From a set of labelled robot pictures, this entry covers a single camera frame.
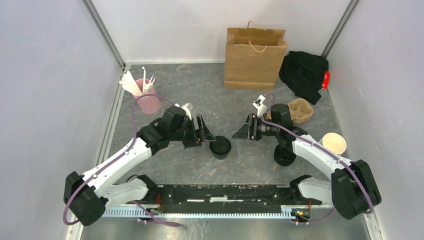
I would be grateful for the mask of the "black cup lid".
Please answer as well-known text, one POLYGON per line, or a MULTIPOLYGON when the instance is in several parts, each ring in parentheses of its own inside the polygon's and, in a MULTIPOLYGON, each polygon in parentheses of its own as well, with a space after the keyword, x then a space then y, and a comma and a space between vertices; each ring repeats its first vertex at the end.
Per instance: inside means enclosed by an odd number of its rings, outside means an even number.
POLYGON ((216 136, 216 141, 209 143, 209 150, 212 152, 224 153, 231 152, 232 145, 228 138, 222 135, 216 136))

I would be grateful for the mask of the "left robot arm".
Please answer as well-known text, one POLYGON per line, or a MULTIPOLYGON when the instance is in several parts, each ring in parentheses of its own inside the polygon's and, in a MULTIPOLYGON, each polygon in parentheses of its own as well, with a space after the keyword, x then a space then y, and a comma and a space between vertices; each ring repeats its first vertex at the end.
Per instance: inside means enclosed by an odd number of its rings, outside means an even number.
POLYGON ((199 114, 193 119, 189 107, 189 103, 170 106, 162 117, 137 131, 112 157, 82 174, 71 172, 65 178, 63 222, 72 225, 67 220, 68 211, 76 217, 75 224, 86 227, 117 205, 137 200, 153 203, 157 190, 143 180, 115 183, 133 167, 167 148, 170 142, 181 142, 188 149, 199 147, 203 142, 216 141, 202 116, 199 114))

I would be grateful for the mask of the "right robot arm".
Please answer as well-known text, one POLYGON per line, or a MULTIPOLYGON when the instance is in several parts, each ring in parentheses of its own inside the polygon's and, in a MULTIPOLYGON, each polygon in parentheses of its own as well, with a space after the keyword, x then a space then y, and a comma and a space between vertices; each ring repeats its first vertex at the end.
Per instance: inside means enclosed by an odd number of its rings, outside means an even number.
POLYGON ((245 124, 232 137, 251 141, 259 141, 264 136, 275 137, 278 145, 274 150, 274 161, 277 164, 286 167, 301 157, 326 175, 327 181, 309 175, 301 177, 288 191, 293 203, 319 200, 331 204, 347 220, 374 212, 374 207, 382 202, 382 196, 367 162, 362 159, 352 161, 317 142, 294 125, 286 104, 272 105, 270 114, 271 118, 267 119, 265 112, 250 113, 245 124))

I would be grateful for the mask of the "stack of black lids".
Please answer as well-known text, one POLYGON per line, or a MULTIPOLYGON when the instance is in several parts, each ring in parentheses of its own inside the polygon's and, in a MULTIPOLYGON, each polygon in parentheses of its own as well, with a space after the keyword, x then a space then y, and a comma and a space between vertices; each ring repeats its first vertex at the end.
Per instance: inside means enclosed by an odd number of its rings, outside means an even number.
POLYGON ((283 167, 287 167, 290 166, 291 164, 294 163, 295 159, 296 159, 297 155, 294 154, 293 152, 287 150, 286 148, 277 145, 274 153, 273 153, 273 158, 274 161, 283 167))

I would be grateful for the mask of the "cardboard cup carrier stack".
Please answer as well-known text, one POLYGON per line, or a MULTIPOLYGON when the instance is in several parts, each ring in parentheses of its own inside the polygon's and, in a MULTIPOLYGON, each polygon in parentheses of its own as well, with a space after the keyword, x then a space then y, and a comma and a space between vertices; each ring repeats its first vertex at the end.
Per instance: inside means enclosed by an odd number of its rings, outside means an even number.
POLYGON ((313 112, 314 110, 307 100, 297 98, 288 104, 273 104, 265 115, 265 119, 285 128, 292 128, 293 125, 308 121, 313 112))

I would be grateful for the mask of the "brown paper bag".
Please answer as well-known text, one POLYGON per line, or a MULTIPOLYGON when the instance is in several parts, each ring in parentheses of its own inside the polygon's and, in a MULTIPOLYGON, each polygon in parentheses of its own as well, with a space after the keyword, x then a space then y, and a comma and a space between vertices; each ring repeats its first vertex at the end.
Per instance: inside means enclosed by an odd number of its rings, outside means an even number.
POLYGON ((224 87, 271 91, 288 49, 284 29, 263 28, 253 21, 226 32, 224 87))

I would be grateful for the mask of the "black cloth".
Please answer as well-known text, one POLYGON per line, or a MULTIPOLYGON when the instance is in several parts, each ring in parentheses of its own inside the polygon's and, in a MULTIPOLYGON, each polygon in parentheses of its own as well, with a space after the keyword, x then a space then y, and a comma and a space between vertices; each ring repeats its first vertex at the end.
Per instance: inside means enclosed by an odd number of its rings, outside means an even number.
POLYGON ((319 90, 328 70, 329 62, 323 56, 304 51, 289 51, 284 57, 278 76, 295 96, 316 105, 322 97, 319 90))

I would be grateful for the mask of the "stack of paper cups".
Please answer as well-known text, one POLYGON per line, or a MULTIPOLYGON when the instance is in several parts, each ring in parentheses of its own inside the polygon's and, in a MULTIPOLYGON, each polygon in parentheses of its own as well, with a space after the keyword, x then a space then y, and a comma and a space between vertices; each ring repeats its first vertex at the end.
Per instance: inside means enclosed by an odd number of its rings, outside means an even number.
POLYGON ((342 155, 347 150, 346 140, 335 132, 326 133, 319 143, 337 155, 342 155))

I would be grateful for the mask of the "red tag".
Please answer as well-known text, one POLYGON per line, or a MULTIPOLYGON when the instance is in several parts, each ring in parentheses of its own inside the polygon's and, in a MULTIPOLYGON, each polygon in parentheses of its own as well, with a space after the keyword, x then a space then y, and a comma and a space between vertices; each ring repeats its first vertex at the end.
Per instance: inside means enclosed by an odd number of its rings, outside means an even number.
POLYGON ((329 86, 329 82, 330 82, 330 77, 331 77, 331 73, 328 71, 324 72, 324 79, 322 81, 321 87, 323 89, 327 89, 329 86))

